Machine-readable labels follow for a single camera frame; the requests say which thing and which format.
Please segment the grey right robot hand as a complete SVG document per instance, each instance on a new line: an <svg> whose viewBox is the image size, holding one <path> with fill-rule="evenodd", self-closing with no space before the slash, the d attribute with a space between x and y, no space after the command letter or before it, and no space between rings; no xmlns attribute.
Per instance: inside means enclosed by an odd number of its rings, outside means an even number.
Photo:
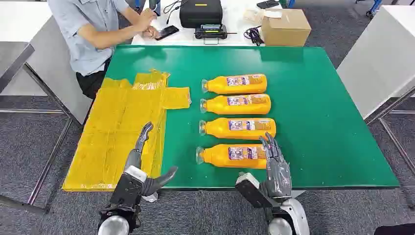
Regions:
<svg viewBox="0 0 415 235"><path fill-rule="evenodd" d="M265 189L269 197L290 197L292 193L292 180L290 167L283 153L270 133L259 137L266 155Z"/></svg>

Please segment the person's right hand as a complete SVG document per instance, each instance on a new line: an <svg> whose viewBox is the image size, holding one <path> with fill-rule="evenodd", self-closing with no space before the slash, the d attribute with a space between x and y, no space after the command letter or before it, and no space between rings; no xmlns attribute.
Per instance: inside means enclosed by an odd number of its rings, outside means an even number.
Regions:
<svg viewBox="0 0 415 235"><path fill-rule="evenodd" d="M148 26L143 32L142 32L143 38L150 38L150 39L158 39L160 37L159 31L154 28L153 26Z"/></svg>

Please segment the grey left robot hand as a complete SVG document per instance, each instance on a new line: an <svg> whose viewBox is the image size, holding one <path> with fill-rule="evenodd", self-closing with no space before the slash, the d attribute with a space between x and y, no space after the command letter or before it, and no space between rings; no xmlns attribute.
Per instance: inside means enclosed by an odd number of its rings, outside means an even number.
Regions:
<svg viewBox="0 0 415 235"><path fill-rule="evenodd" d="M174 178L178 170L177 166L172 166L164 175L161 175L158 178L150 178L140 169L143 147L145 142L149 139L149 132L152 129L152 122L148 122L143 126L134 148L128 154L124 167L124 172L134 176L142 183L142 196L150 196L157 192L157 190L161 189Z"/></svg>

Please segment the person's left hand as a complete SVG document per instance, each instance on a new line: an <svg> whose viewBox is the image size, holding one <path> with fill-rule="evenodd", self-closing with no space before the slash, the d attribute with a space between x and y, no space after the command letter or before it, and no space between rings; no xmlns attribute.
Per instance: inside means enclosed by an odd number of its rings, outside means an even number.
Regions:
<svg viewBox="0 0 415 235"><path fill-rule="evenodd" d="M157 14L150 8L146 8L139 14L135 22L135 28L138 32L144 32L150 26L152 20L157 18Z"/></svg>

